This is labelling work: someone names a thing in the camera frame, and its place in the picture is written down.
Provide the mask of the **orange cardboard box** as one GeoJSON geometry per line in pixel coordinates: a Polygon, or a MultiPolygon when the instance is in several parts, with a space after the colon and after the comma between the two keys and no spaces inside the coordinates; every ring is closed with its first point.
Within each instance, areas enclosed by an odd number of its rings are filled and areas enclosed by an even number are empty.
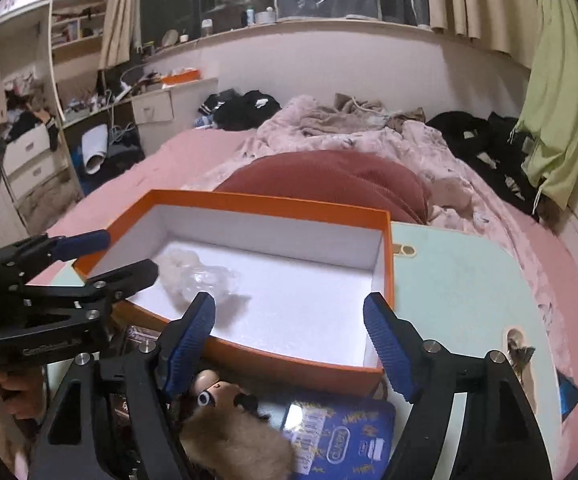
{"type": "Polygon", "coordinates": [[[268,196],[153,190],[109,226],[111,245],[82,257],[82,278],[179,249],[235,274],[216,301],[205,357],[235,372],[366,396],[382,368],[365,330],[372,292],[392,299],[384,210],[268,196]]]}

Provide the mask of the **black clothes pile right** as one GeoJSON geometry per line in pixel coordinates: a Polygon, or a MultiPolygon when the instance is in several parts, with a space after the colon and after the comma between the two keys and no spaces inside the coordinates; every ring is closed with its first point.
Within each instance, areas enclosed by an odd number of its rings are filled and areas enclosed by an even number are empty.
{"type": "Polygon", "coordinates": [[[522,169],[522,146],[510,141],[513,117],[490,113],[487,119],[466,112],[444,112],[426,125],[441,132],[449,151],[465,162],[506,203],[538,220],[537,188],[522,169]]]}

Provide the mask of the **white drawer cabinet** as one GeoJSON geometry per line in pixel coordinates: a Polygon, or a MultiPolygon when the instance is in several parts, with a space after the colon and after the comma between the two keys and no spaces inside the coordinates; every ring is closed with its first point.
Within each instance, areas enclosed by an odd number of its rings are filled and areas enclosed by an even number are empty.
{"type": "Polygon", "coordinates": [[[135,96],[132,112],[145,155],[155,154],[163,143],[193,128],[198,108],[217,91],[218,83],[217,78],[199,79],[135,96]]]}

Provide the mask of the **blue tin case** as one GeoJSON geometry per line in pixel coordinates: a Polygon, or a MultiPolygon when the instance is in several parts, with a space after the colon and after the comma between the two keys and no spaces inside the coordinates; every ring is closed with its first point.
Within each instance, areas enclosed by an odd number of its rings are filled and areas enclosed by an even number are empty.
{"type": "Polygon", "coordinates": [[[292,479],[379,479],[387,470],[394,406],[355,396],[298,399],[281,431],[295,451],[292,479]]]}

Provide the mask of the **brown furry plush toy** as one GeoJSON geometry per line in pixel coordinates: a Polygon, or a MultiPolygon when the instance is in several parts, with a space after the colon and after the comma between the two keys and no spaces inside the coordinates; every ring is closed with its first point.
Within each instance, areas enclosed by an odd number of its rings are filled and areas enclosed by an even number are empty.
{"type": "Polygon", "coordinates": [[[203,370],[189,390],[193,409],[179,440],[202,479],[288,479],[292,444],[259,411],[253,394],[203,370]]]}

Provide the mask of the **black clothes pile left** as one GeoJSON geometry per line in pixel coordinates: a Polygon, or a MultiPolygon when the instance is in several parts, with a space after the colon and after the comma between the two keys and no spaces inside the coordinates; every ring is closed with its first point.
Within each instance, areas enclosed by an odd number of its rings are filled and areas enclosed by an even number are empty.
{"type": "Polygon", "coordinates": [[[278,101],[260,90],[240,94],[234,89],[211,94],[198,108],[195,126],[226,131],[259,128],[281,110],[278,101]]]}

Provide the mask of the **brown patterned paper box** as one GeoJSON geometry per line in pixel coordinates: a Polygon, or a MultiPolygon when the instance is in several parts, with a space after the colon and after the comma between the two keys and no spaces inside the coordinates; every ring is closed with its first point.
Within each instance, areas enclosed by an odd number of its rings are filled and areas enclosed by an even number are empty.
{"type": "MultiPolygon", "coordinates": [[[[137,349],[143,342],[156,341],[159,336],[158,330],[149,330],[149,328],[142,326],[114,326],[105,358],[125,356],[137,349]]],[[[114,382],[108,389],[111,416],[114,421],[114,434],[121,440],[131,441],[133,433],[129,408],[126,403],[126,390],[118,382],[114,382]]]]}

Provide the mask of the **green hanging cloth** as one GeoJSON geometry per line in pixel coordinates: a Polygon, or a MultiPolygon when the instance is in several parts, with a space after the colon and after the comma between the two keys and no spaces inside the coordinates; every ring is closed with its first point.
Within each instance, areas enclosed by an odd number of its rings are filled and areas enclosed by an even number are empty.
{"type": "Polygon", "coordinates": [[[578,178],[578,2],[537,3],[537,46],[513,131],[533,139],[522,169],[537,195],[564,209],[578,178]]]}

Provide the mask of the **black clothes pile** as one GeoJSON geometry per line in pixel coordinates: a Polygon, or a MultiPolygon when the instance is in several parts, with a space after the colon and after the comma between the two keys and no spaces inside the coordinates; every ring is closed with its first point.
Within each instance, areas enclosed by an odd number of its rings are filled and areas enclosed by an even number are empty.
{"type": "Polygon", "coordinates": [[[198,108],[195,126],[226,131],[259,128],[281,110],[278,101],[260,90],[240,94],[234,89],[211,94],[198,108]]]}
{"type": "Polygon", "coordinates": [[[487,119],[466,112],[444,112],[426,125],[441,132],[449,151],[465,162],[506,203],[538,220],[537,188],[522,169],[522,146],[510,141],[513,117],[490,113],[487,119]]]}

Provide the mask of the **orange box on cabinet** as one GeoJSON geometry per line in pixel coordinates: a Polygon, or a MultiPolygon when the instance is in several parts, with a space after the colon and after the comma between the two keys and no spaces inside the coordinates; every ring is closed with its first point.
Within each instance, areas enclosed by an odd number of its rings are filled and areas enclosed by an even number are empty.
{"type": "Polygon", "coordinates": [[[165,86],[177,86],[178,84],[187,84],[201,79],[201,70],[197,68],[186,68],[182,72],[172,73],[161,77],[161,82],[165,86]]]}

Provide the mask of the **white crumpled plastic wrap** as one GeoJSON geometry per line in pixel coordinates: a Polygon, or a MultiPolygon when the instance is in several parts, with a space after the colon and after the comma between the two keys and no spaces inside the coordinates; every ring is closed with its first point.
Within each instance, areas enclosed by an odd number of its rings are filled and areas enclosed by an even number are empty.
{"type": "Polygon", "coordinates": [[[159,282],[173,306],[186,310],[198,294],[206,292],[219,304],[236,294],[240,276],[224,266],[207,266],[192,250],[170,248],[153,259],[159,282]]]}

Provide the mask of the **dark red pillow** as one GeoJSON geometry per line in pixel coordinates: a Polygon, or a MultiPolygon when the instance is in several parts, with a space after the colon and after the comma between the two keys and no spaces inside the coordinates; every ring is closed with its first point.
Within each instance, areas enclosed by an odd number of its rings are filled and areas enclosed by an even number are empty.
{"type": "Polygon", "coordinates": [[[216,189],[385,210],[394,221],[422,226],[431,214],[430,188],[411,170],[354,151],[266,156],[238,169],[216,189]]]}

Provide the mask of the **pink floral blanket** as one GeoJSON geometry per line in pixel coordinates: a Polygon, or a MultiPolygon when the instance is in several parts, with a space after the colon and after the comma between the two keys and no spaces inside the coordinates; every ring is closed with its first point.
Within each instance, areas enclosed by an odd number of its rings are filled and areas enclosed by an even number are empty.
{"type": "MultiPolygon", "coordinates": [[[[316,150],[366,152],[409,168],[431,193],[409,207],[428,209],[431,226],[483,235],[508,250],[544,308],[554,362],[578,385],[574,253],[552,229],[503,202],[452,155],[438,131],[417,120],[390,128],[376,117],[339,112],[310,96],[297,96],[260,129],[175,133],[148,151],[144,162],[50,220],[47,229],[57,235],[104,228],[152,188],[211,191],[258,158],[316,150]]],[[[578,404],[563,424],[558,464],[561,477],[578,479],[578,404]]]]}

